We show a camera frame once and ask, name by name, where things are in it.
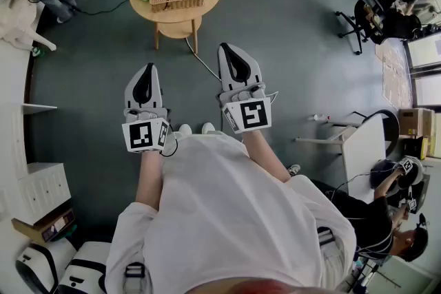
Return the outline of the black office chair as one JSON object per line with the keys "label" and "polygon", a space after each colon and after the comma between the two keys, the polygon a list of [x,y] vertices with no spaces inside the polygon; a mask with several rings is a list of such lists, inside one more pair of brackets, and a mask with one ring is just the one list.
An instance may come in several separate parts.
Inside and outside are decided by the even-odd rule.
{"label": "black office chair", "polygon": [[335,16],[342,17],[352,27],[352,30],[347,33],[338,33],[337,36],[339,39],[345,38],[350,34],[357,36],[358,49],[353,51],[356,56],[362,54],[363,43],[371,41],[375,45],[380,45],[384,41],[382,20],[363,0],[356,2],[353,9],[353,16],[348,16],[341,11],[335,11]]}

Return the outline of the white drawer cabinet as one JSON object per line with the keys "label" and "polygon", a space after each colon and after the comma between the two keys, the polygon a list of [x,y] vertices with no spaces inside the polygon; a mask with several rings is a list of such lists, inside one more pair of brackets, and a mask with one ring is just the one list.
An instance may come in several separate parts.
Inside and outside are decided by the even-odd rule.
{"label": "white drawer cabinet", "polygon": [[24,102],[30,53],[0,41],[0,202],[7,218],[34,224],[70,199],[62,163],[29,163],[25,119],[56,111]]}

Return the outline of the plain cardboard box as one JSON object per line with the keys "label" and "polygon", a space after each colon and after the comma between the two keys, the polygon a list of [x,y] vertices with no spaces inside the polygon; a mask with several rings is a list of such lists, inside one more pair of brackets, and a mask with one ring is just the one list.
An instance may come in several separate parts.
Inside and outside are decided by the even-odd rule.
{"label": "plain cardboard box", "polygon": [[404,153],[424,160],[434,157],[436,114],[425,108],[401,109],[400,137],[404,138]]}

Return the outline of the person's left forearm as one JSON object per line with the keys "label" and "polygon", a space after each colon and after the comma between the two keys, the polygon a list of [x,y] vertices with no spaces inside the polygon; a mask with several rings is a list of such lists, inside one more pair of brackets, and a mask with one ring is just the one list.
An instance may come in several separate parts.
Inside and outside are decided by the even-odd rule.
{"label": "person's left forearm", "polygon": [[163,189],[162,155],[158,151],[142,153],[135,201],[159,210]]}

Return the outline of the labelled cardboard box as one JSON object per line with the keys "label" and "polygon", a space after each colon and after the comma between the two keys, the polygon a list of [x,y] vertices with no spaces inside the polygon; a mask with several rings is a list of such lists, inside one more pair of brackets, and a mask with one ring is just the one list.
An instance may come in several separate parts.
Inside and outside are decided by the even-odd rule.
{"label": "labelled cardboard box", "polygon": [[11,219],[14,230],[23,234],[37,244],[46,244],[75,221],[72,208],[52,211],[35,224],[28,224],[16,218]]}

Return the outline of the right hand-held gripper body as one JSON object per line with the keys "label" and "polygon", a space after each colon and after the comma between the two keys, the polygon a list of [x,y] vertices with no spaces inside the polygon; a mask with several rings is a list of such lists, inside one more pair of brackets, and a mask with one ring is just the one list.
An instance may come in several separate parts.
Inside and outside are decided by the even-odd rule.
{"label": "right hand-held gripper body", "polygon": [[218,95],[226,121],[235,134],[271,127],[271,99],[265,84],[255,83]]}

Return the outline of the person's white shirt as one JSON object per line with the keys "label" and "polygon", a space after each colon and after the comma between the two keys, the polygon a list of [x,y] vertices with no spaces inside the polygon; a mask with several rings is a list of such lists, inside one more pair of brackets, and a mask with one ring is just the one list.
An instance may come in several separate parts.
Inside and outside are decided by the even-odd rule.
{"label": "person's white shirt", "polygon": [[279,181],[221,132],[178,133],[166,151],[159,210],[134,201],[118,218],[107,294],[129,289],[130,264],[149,294],[337,294],[356,235],[308,177]]}

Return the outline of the person's right forearm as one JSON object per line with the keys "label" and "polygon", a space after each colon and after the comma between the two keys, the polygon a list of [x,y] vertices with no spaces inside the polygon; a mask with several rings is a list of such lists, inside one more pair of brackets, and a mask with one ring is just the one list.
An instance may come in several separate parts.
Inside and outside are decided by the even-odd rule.
{"label": "person's right forearm", "polygon": [[242,133],[243,144],[249,157],[266,172],[281,182],[287,182],[291,176],[278,159],[260,130]]}

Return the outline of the pale floor mat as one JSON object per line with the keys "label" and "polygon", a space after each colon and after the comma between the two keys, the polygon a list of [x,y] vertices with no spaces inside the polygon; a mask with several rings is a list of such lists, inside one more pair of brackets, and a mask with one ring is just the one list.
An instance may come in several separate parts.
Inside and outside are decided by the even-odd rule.
{"label": "pale floor mat", "polygon": [[382,95],[396,110],[413,106],[407,60],[389,39],[376,45],[376,56],[382,63]]}

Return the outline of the white carved furniture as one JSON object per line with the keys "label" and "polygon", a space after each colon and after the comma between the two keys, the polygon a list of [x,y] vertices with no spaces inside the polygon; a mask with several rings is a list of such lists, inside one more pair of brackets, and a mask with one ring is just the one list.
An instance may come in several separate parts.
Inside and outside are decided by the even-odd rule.
{"label": "white carved furniture", "polygon": [[57,46],[32,27],[36,18],[37,4],[28,0],[0,0],[0,39],[29,52],[33,51],[34,41],[55,51]]}

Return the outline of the white desk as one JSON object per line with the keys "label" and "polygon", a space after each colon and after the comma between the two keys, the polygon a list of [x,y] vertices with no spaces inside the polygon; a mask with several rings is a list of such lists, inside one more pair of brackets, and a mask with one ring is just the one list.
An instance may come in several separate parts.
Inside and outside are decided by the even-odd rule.
{"label": "white desk", "polygon": [[295,138],[297,143],[335,145],[340,148],[349,195],[371,202],[374,190],[370,184],[370,171],[380,160],[387,157],[383,119],[380,112],[361,123],[327,120],[326,124],[337,127],[338,132],[326,139]]}

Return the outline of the white black-trimmed case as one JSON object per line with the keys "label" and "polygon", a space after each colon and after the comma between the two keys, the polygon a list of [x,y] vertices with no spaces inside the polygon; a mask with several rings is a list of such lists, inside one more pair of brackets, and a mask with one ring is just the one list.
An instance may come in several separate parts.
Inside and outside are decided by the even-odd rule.
{"label": "white black-trimmed case", "polygon": [[57,294],[59,281],[77,250],[68,239],[40,245],[31,242],[15,268],[34,294]]}
{"label": "white black-trimmed case", "polygon": [[58,294],[107,294],[105,274],[109,252],[109,242],[84,242],[66,267]]}

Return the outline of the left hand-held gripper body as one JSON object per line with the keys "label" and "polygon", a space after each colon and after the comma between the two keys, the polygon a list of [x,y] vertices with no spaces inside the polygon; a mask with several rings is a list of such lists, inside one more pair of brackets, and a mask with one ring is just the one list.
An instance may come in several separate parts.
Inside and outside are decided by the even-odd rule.
{"label": "left hand-held gripper body", "polygon": [[165,108],[124,110],[122,124],[127,150],[132,153],[162,151],[169,131],[168,111]]}

